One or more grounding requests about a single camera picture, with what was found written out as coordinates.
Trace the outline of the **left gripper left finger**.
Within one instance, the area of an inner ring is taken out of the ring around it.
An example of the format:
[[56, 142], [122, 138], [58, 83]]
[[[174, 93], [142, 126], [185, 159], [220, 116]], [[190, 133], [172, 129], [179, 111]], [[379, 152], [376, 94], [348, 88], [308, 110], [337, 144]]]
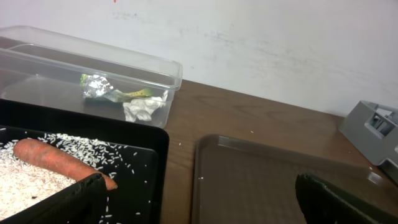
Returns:
[[97, 224], [105, 211], [106, 198], [104, 177], [92, 174], [1, 224]]

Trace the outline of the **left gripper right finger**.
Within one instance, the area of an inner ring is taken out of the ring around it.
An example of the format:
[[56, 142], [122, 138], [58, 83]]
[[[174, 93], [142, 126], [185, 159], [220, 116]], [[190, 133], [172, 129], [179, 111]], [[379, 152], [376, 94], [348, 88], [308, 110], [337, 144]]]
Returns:
[[308, 224], [396, 224], [397, 217], [309, 173], [295, 180], [295, 195]]

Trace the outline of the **white rice pile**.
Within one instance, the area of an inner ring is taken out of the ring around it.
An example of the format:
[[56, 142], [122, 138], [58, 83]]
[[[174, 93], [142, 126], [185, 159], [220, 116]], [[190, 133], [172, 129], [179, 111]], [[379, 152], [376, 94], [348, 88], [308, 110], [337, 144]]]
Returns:
[[13, 148], [25, 138], [57, 147], [117, 183], [118, 189], [106, 199], [99, 223], [150, 223], [156, 180], [151, 170], [157, 161], [154, 151], [67, 134], [27, 132], [9, 132], [1, 138], [1, 219], [75, 183], [71, 178], [18, 159]]

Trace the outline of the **orange carrot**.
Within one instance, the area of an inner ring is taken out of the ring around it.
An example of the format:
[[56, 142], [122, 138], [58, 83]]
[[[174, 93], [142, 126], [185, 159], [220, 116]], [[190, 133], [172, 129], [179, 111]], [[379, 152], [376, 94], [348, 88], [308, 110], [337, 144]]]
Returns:
[[28, 164], [56, 172], [79, 181], [92, 174], [101, 174], [107, 190], [114, 190], [117, 183], [102, 172], [62, 150], [35, 139], [22, 139], [13, 148], [16, 157]]

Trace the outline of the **white tissue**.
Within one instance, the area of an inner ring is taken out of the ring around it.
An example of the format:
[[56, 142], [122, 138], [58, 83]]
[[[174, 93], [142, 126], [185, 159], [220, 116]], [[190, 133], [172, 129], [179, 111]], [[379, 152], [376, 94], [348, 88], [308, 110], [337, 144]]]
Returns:
[[169, 92], [164, 91], [163, 96], [150, 96], [145, 99], [133, 99], [130, 102], [123, 103], [125, 120], [128, 122], [151, 121], [155, 110], [166, 105], [166, 99]]

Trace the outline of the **silver foil wrapper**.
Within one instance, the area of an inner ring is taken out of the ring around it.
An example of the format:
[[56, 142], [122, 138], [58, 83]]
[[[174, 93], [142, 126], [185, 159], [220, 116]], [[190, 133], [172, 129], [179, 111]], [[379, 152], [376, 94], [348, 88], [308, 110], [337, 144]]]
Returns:
[[114, 90], [110, 82], [100, 75], [82, 74], [80, 87], [84, 98], [99, 98]]

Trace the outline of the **yellow green pandan packet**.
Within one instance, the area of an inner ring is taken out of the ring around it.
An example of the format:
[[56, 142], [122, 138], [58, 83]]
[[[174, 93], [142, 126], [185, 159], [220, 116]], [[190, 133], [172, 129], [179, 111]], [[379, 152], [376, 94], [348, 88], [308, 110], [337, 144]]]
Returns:
[[145, 88], [143, 90], [135, 91], [135, 92], [130, 92], [130, 93], [123, 93], [119, 90], [113, 90], [111, 92], [108, 92], [104, 94], [104, 98], [115, 102], [115, 103], [120, 103], [120, 102], [127, 102], [131, 101], [133, 98], [142, 98], [142, 97], [149, 97], [153, 95], [153, 90], [150, 88]]

